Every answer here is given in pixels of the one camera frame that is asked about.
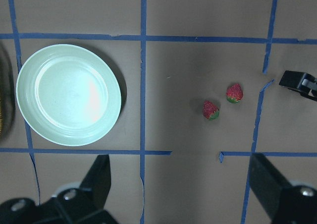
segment blue tape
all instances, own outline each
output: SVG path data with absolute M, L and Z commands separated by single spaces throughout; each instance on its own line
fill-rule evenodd
M 244 151 L 221 151 L 220 152 L 223 159 L 225 156 L 250 156 L 252 152 L 244 152 Z M 310 152 L 261 152 L 265 156 L 268 157 L 317 157 L 317 153 Z
M 317 153 L 309 152 L 263 152 L 263 154 L 272 157 L 317 157 Z
M 272 43 L 277 44 L 299 44 L 299 45 L 317 45 L 317 39 L 298 40 L 296 38 L 273 38 Z
M 143 209 L 140 224 L 144 224 L 145 203 L 145 92 L 146 92 L 146 48 L 147 48 L 147 0 L 141 0 L 141 88 L 140 88 L 140 177 L 143 183 Z
M 10 9 L 10 17 L 11 17 L 11 25 L 12 25 L 12 31 L 13 31 L 13 39 L 14 39 L 14 45 L 15 45 L 15 53 L 16 53 L 16 62 L 18 67 L 18 72 L 22 68 L 22 62 L 21 62 L 21 46 L 20 46 L 20 39 L 19 39 L 19 32 L 16 25 L 16 14 L 15 14 L 15 7 L 14 7 L 14 0 L 8 0 L 9 2 L 9 9 Z M 31 138 L 31 130 L 30 126 L 25 122 L 25 131 L 26 131 L 26 137 L 27 137 L 27 143 L 28 148 L 30 150 L 30 157 L 33 163 L 35 177 L 36 177 L 36 183 L 38 186 L 38 195 L 39 195 L 39 203 L 41 202 L 41 193 L 40 193 L 40 185 L 39 185 L 39 179 L 36 171 L 36 165 L 35 165 L 35 157 L 34 153 L 32 152 L 33 145 L 32 145 L 32 138 Z
M 71 150 L 71 149 L 29 149 L 0 148 L 0 152 L 34 153 L 34 154 L 93 154 L 93 155 L 140 155 L 138 150 Z M 171 151 L 145 151 L 145 155 L 169 156 Z
M 265 44 L 265 38 L 247 37 L 186 37 L 186 36 L 147 36 L 152 42 L 231 42 L 231 43 L 258 43 Z
M 263 104 L 263 99 L 264 99 L 264 92 L 273 82 L 274 82 L 274 79 L 271 80 L 270 82 L 268 82 L 267 84 L 265 84 L 259 93 L 257 116 L 256 116 L 254 131 L 253 131 L 253 143 L 252 143 L 252 147 L 251 147 L 252 153 L 255 152 L 256 148 L 257 148 L 258 131 L 259 131 L 259 124 L 260 124 L 261 113 L 262 113 L 262 104 Z
M 225 156 L 250 156 L 252 152 L 245 152 L 245 151 L 221 151 L 219 154 L 219 159 L 220 155 L 222 156 L 222 161 Z
M 248 208 L 249 194 L 250 194 L 249 173 L 250 173 L 250 162 L 249 162 L 249 166 L 248 166 L 246 188 L 245 188 L 245 191 L 244 191 L 244 199 L 243 199 L 243 207 L 242 207 L 242 215 L 241 215 L 241 224 L 245 223 L 246 217 L 247 217 L 247 208 Z
M 34 172 L 35 172 L 36 184 L 37 184 L 37 187 L 38 187 L 39 205 L 40 205 L 41 204 L 41 190 L 40 190 L 38 172 L 36 170 L 34 157 L 31 155 L 31 153 L 29 155 L 30 155 L 30 158 L 31 158 L 31 161 L 32 161 L 32 164 L 33 164 Z
M 0 39 L 14 39 L 14 34 L 12 34 L 12 33 L 0 33 Z
M 265 49 L 265 57 L 264 57 L 263 70 L 262 70 L 263 74 L 267 73 L 267 69 L 268 69 L 268 65 L 269 65 L 268 61 L 269 61 L 269 57 L 271 54 L 271 44 L 272 44 L 272 39 L 273 39 L 277 1 L 278 0 L 272 0 L 272 8 L 271 8 L 271 14 L 270 14 L 268 32 L 267 32 L 268 42 L 267 42 L 266 49 Z
M 139 41 L 138 35 L 111 36 L 106 34 L 75 34 L 75 33 L 20 33 L 21 39 L 81 39 L 81 40 L 112 40 Z
M 14 8 L 14 0 L 8 0 L 8 2 L 9 2 L 9 9 L 10 9 L 10 16 L 11 16 L 13 39 L 14 39 L 14 45 L 15 45 L 16 62 L 17 62 L 17 66 L 18 66 L 18 71 L 20 71 L 20 69 L 22 67 L 21 46 L 20 46 L 20 40 L 19 40 L 19 32 L 18 32 L 18 28 L 16 25 L 16 14 L 15 14 L 15 8 Z

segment cardboard surface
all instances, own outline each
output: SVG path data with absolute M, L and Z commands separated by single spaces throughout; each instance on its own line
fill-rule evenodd
M 121 224 L 269 223 L 246 183 L 251 151 L 281 152 L 269 159 L 288 179 L 317 187 L 316 157 L 300 157 L 316 156 L 316 103 L 278 86 L 285 70 L 317 76 L 317 0 L 272 1 L 0 0 L 14 84 L 31 54 L 70 43 L 110 66 L 124 100 L 110 133 L 75 148 L 28 130 L 16 105 L 0 140 L 0 203 L 38 200 L 30 154 L 42 201 L 110 154 L 105 208 Z M 244 98 L 231 104 L 237 82 Z M 204 100 L 218 119 L 203 117 Z

